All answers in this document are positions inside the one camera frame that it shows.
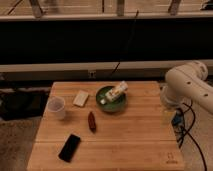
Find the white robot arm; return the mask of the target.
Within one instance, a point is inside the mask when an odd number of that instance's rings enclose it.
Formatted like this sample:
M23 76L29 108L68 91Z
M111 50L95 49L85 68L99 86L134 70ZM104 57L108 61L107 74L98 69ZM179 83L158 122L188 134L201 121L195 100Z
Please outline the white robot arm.
M162 104L175 109L184 98L189 98L213 115L213 87L205 82L207 76L208 68L200 61L171 68L165 74L166 85L160 93Z

